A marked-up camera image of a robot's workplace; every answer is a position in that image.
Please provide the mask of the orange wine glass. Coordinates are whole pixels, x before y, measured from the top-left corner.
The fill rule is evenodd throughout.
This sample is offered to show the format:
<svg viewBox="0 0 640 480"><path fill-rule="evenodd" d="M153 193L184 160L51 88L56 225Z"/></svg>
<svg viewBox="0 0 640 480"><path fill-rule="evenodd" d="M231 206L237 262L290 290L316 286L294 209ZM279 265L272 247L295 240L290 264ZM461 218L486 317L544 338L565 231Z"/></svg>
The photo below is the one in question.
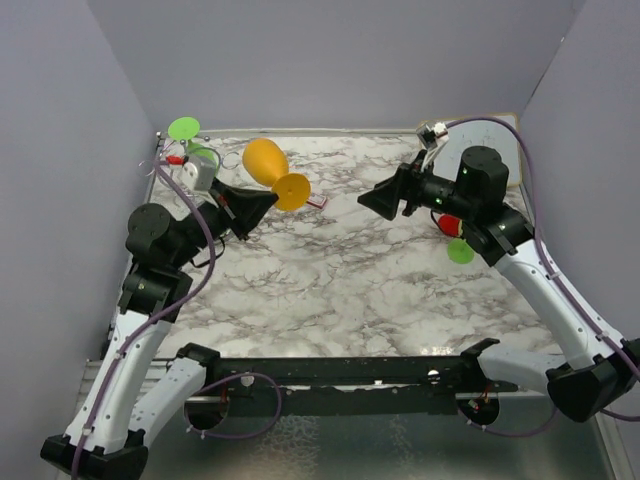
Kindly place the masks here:
<svg viewBox="0 0 640 480"><path fill-rule="evenodd" d="M257 138L249 142L242 164L254 181L278 196L275 207L281 211L301 208L311 195L307 177L289 170L285 153L270 139Z"/></svg>

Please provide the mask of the red wine glass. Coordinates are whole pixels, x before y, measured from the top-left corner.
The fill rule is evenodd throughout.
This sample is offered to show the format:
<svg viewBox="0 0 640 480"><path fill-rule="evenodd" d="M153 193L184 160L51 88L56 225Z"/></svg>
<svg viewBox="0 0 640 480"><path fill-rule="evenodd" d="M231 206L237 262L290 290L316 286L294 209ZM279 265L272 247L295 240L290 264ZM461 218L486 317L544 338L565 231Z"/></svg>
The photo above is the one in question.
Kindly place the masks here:
<svg viewBox="0 0 640 480"><path fill-rule="evenodd" d="M437 218L436 224L439 230L448 237L459 238L461 236L461 220L457 217L443 214Z"/></svg>

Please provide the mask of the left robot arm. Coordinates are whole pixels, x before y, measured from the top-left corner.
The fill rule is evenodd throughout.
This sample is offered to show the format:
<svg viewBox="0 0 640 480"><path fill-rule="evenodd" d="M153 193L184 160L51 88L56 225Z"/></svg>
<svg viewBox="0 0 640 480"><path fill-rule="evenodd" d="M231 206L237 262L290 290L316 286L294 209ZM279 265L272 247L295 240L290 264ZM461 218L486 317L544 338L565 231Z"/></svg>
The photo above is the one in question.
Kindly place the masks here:
<svg viewBox="0 0 640 480"><path fill-rule="evenodd" d="M84 404L65 432L47 438L40 456L73 479L138 479L158 434L197 392L214 392L221 371L215 353L192 347L173 360L147 392L141 387L180 308L199 288L183 268L226 230L245 240L277 203L264 190L211 184L213 200L181 220L145 203L128 220L132 265L122 284L113 335Z"/></svg>

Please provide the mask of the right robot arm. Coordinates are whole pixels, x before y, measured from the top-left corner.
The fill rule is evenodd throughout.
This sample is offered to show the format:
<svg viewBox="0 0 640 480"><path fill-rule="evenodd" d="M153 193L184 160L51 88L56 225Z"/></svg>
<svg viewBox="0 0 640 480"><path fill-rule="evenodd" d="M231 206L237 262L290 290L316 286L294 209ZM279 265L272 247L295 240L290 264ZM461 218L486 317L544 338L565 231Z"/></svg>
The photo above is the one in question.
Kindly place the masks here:
<svg viewBox="0 0 640 480"><path fill-rule="evenodd" d="M362 206L392 220L419 207L461 222L462 238L525 298L547 326L562 353L533 354L493 340L470 349L459 367L461 383L481 391L506 381L549 396L575 422L584 422L627 393L636 383L639 342L611 327L553 266L537 245L534 227L505 200L508 167L486 146L465 149L455 180L423 164L426 151L359 196Z"/></svg>

